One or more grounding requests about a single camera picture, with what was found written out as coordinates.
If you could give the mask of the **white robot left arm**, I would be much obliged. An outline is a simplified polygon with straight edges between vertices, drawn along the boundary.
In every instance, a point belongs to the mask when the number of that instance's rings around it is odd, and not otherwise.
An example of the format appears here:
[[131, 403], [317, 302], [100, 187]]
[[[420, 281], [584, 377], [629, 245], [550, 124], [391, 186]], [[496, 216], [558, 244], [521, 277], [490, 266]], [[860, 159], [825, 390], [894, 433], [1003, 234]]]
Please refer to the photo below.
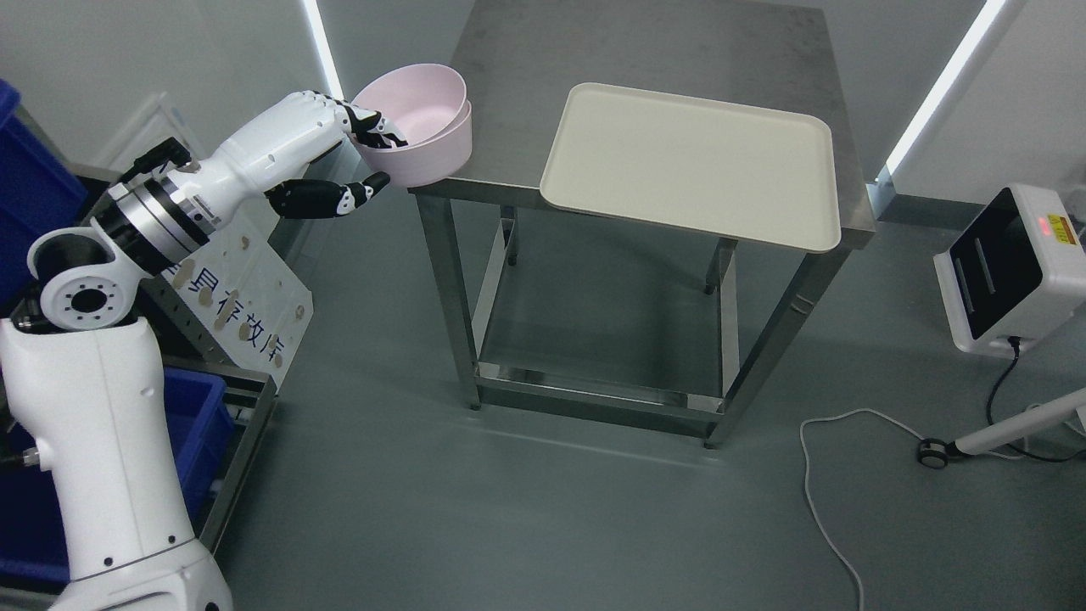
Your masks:
[[206, 246], [249, 199], [268, 198], [285, 219], [336, 219], [375, 198], [390, 182], [384, 171], [350, 184], [303, 178], [345, 142], [411, 140], [377, 109], [292, 92], [205, 160], [173, 137], [152, 147], [88, 221], [31, 244], [39, 310], [3, 320], [3, 382], [56, 491], [70, 584], [54, 610], [233, 607], [186, 508], [157, 340], [132, 301], [140, 282]]

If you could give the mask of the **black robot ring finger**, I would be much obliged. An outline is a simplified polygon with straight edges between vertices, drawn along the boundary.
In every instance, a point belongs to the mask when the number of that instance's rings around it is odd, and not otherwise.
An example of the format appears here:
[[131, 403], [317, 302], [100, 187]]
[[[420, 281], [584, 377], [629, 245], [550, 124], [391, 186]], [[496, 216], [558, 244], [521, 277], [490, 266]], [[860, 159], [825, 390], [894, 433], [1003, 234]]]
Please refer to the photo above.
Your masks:
[[356, 115], [356, 107], [342, 99], [316, 92], [316, 90], [311, 90], [310, 97], [315, 104], [321, 105], [323, 109], [329, 109], [329, 112], [334, 112], [337, 115]]

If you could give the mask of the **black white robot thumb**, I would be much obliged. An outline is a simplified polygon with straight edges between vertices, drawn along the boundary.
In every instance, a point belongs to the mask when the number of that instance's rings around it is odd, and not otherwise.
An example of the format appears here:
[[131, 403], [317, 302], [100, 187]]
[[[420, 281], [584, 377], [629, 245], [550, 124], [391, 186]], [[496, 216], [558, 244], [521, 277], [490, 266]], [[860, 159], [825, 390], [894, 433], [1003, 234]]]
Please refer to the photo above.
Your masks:
[[265, 193], [272, 211], [289, 220], [338, 219], [357, 211], [390, 184], [386, 171], [376, 171], [361, 182], [338, 184], [327, 179], [288, 179]]

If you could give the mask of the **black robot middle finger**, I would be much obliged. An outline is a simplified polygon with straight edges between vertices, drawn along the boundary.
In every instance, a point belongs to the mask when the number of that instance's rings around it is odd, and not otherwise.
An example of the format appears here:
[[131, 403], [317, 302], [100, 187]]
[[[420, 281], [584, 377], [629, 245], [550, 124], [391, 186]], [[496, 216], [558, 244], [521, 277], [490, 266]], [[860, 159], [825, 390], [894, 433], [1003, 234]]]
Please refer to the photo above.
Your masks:
[[343, 109], [343, 131], [357, 142], [383, 142], [388, 138], [388, 120], [372, 109]]

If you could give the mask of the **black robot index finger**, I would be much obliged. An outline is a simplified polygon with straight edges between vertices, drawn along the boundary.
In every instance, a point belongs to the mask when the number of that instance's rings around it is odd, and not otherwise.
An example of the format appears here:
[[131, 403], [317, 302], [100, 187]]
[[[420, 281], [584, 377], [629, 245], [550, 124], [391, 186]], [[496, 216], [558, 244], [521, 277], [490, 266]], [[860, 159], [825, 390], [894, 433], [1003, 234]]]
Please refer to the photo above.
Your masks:
[[364, 129], [356, 133], [356, 142], [368, 149], [399, 149], [407, 147], [408, 142], [395, 132], [387, 133], [381, 126]]

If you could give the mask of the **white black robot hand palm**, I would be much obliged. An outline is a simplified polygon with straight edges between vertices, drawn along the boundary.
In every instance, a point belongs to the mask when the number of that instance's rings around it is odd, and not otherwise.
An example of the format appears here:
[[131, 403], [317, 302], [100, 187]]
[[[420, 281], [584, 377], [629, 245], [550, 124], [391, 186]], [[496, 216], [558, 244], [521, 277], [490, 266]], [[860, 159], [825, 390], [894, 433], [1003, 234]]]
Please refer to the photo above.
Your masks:
[[317, 92], [287, 94], [213, 152], [213, 184], [224, 191], [267, 191], [341, 143], [349, 127], [342, 102]]

